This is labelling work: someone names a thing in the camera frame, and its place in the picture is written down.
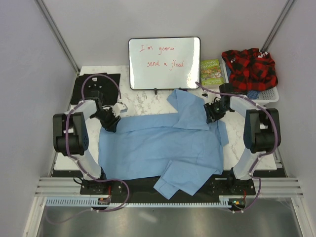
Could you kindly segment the light blue long sleeve shirt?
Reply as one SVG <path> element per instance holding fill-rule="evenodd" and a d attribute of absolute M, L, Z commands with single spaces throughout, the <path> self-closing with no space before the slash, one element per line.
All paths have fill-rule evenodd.
<path fill-rule="evenodd" d="M 194 195 L 224 169 L 228 144 L 223 121 L 207 123 L 204 100 L 174 90 L 174 113 L 122 118 L 116 132 L 100 130 L 98 163 L 107 178 L 158 177 L 154 189 L 169 199 L 181 190 Z"/>

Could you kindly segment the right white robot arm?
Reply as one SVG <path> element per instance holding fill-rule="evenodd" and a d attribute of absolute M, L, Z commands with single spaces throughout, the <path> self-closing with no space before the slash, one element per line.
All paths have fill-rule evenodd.
<path fill-rule="evenodd" d="M 207 123 L 222 119 L 227 111 L 237 112 L 244 117 L 245 149 L 231 169 L 232 179 L 226 182 L 227 191 L 235 195 L 243 190 L 243 180 L 253 178 L 252 174 L 261 158 L 274 153 L 280 145 L 279 113 L 277 109 L 266 109 L 246 95 L 234 91 L 231 83 L 220 85 L 219 92 L 206 91 L 220 95 L 220 98 L 204 105 Z"/>

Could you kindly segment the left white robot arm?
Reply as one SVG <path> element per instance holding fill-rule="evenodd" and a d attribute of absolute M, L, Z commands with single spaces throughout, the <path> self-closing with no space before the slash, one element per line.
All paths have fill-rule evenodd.
<path fill-rule="evenodd" d="M 93 96 L 82 98 L 66 113 L 55 114 L 52 118 L 55 151 L 69 157 L 85 180 L 93 180 L 91 188 L 97 194 L 104 194 L 108 190 L 108 181 L 103 168 L 89 151 L 86 121 L 98 119 L 106 131 L 115 133 L 120 115 L 127 111 L 127 106 L 122 102 L 103 106 L 102 99 L 103 95 L 96 91 Z"/>

